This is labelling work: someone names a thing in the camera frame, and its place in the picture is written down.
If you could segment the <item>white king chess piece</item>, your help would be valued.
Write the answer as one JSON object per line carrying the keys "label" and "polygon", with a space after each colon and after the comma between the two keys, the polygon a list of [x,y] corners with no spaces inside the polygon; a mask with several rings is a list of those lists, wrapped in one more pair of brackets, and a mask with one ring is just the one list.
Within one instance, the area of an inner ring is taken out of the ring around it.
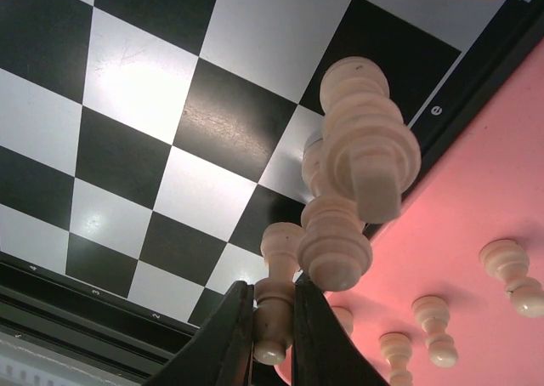
{"label": "white king chess piece", "polygon": [[333,194],[319,196],[304,208],[301,224],[304,236],[297,260],[319,289],[349,290],[370,269],[371,243],[362,234],[365,223],[354,202]]}

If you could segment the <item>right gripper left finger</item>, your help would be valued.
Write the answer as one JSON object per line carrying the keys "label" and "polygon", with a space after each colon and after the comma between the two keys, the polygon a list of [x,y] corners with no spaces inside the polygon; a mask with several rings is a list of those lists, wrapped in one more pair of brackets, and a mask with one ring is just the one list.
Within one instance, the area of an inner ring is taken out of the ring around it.
{"label": "right gripper left finger", "polygon": [[252,380],[254,286],[235,281],[195,336],[147,386],[248,385]]}

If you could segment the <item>white queen chess piece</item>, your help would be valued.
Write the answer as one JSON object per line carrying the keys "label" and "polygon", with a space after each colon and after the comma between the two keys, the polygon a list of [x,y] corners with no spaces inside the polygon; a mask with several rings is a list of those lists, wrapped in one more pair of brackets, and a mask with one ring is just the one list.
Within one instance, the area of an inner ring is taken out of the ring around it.
{"label": "white queen chess piece", "polygon": [[391,100],[388,80],[360,56],[332,64],[320,83],[324,111],[320,166],[331,188],[356,203],[360,219],[399,217],[402,195],[422,165],[420,145]]}

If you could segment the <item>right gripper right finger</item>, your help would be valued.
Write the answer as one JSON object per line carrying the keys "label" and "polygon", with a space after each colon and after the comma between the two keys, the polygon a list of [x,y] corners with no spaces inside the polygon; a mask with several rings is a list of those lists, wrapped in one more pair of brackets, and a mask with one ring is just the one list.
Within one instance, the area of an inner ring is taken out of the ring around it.
{"label": "right gripper right finger", "polygon": [[357,350],[322,291],[301,275],[295,286],[292,385],[366,386],[387,381]]}

